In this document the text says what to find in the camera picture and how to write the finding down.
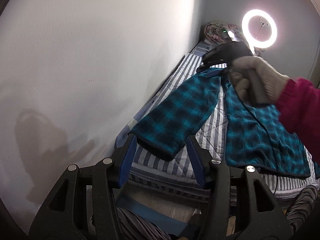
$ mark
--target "pink sleeve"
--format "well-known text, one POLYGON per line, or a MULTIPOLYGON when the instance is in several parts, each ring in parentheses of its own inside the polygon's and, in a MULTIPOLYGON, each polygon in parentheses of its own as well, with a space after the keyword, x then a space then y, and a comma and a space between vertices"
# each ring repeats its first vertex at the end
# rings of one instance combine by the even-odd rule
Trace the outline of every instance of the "pink sleeve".
POLYGON ((289 133, 295 132, 313 160, 320 164, 320 89, 303 78, 289 80, 276 108, 279 122, 289 133))

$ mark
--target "striped mattress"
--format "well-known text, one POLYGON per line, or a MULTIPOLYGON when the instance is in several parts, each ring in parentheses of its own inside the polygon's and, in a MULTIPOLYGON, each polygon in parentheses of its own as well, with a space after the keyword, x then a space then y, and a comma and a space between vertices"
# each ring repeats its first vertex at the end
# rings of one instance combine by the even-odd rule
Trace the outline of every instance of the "striped mattress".
MULTIPOLYGON (((206 44, 199 44, 193 50, 203 51, 211 49, 206 44)), ((126 127, 116 138, 116 147, 124 144, 131 128, 152 109, 159 105, 182 82, 196 73, 196 68, 201 64, 201 57, 192 53, 188 54, 177 70, 168 78, 160 91, 131 119, 126 127)), ((214 67, 224 68, 225 64, 214 67)), ((223 160, 225 138, 228 120, 226 118, 224 92, 220 87, 219 100, 211 116, 196 133, 196 138, 202 148, 209 150, 213 158, 223 160)), ((314 166, 310 153, 306 150, 311 176, 307 179, 293 179, 277 177, 275 175, 261 174, 275 197, 284 202, 294 198, 304 187, 314 185, 319 188, 319 180, 315 179, 314 166)), ((132 163, 129 181, 142 187, 153 188, 168 194, 192 198, 201 202, 208 200, 209 192, 200 188, 187 154, 186 146, 180 150, 170 162, 163 161, 150 154, 142 146, 138 145, 136 155, 132 163)), ((231 201, 236 199, 236 189, 231 189, 231 201)))

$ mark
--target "black clamp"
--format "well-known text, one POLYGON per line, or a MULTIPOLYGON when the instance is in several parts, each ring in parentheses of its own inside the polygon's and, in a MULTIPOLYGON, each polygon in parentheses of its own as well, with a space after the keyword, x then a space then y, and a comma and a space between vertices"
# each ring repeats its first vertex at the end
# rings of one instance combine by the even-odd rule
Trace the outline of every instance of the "black clamp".
POLYGON ((210 188, 209 205, 200 240, 288 240, 292 233, 282 209, 253 166, 228 167, 212 159, 194 136, 187 139, 187 151, 197 182, 210 188), (226 236, 230 186, 237 187, 235 233, 226 236))
POLYGON ((113 188, 127 181, 137 149, 130 134, 123 147, 95 166, 79 168, 72 164, 58 179, 29 231, 34 240, 120 240, 122 237, 113 188), (90 235, 86 214, 86 186, 92 185, 96 236, 90 235))

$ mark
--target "bed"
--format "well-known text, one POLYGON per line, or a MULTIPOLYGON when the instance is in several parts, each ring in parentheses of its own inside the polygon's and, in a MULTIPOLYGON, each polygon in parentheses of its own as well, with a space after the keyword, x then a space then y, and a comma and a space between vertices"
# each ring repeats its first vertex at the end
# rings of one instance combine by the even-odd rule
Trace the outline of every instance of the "bed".
MULTIPOLYGON (((178 68, 164 83, 159 92, 130 120, 126 127, 116 138, 115 147, 123 145, 131 128, 154 107, 159 105, 171 91, 175 90, 183 81, 196 73, 196 68, 201 64, 202 55, 211 50, 212 45, 204 42, 187 54, 178 68)), ((214 67, 224 68, 225 64, 214 67)), ((220 87, 219 100, 202 128, 196 133, 196 138, 202 148, 209 150, 213 158, 223 160, 225 138, 228 120, 226 118, 224 92, 220 87)), ((319 188, 319 179, 315 179, 314 165, 310 153, 306 150, 311 176, 307 179, 293 179, 289 177, 277 177, 275 175, 261 174, 266 184, 282 206, 288 206, 292 199, 306 186, 314 185, 319 188)), ((136 155, 132 163, 129 182, 141 187, 152 188, 167 194, 207 202, 209 193, 202 190, 197 184, 186 146, 180 150, 176 157, 170 161, 163 161, 150 154, 142 146, 137 147, 136 155)), ((231 189, 231 201, 236 200, 236 189, 231 189)))

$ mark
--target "pink sweater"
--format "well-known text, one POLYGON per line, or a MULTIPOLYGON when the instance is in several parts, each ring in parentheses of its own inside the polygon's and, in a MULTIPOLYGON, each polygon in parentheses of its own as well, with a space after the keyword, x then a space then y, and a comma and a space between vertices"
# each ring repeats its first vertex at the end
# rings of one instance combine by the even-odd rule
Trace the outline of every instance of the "pink sweater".
POLYGON ((303 78, 289 80, 282 91, 276 108, 279 122, 289 133, 295 132, 320 164, 320 89, 303 78))

